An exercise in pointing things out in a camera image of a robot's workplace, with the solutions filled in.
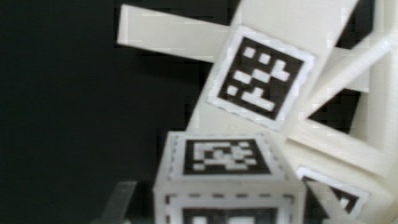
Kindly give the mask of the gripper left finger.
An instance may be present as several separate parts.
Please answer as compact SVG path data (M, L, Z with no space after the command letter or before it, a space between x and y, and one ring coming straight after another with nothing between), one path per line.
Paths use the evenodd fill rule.
M123 181L118 183L102 216L89 222L89 224L132 224L132 218L129 217L129 210L132 205L136 189L137 189L136 181Z

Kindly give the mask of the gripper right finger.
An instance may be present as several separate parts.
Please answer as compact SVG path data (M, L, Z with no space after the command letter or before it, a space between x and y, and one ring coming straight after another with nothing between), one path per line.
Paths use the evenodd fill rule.
M306 186L304 224L349 224L351 217L331 187L317 181L308 181Z

